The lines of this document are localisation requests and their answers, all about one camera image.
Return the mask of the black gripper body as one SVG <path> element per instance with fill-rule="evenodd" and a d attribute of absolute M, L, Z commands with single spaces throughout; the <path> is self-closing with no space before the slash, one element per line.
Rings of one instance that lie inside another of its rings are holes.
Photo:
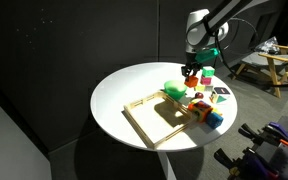
<path fill-rule="evenodd" d="M 186 63 L 184 66 L 181 67 L 182 71 L 199 71 L 201 69 L 201 64 L 198 62 L 193 63 Z"/>

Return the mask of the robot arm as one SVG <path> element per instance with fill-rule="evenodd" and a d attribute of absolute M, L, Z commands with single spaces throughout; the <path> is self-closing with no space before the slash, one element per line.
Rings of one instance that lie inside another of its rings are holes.
<path fill-rule="evenodd" d="M 213 11 L 201 9 L 188 15 L 185 34 L 187 62 L 182 75 L 195 75 L 202 65 L 220 54 L 217 48 L 229 31 L 228 21 L 240 12 L 268 0 L 223 0 Z"/>

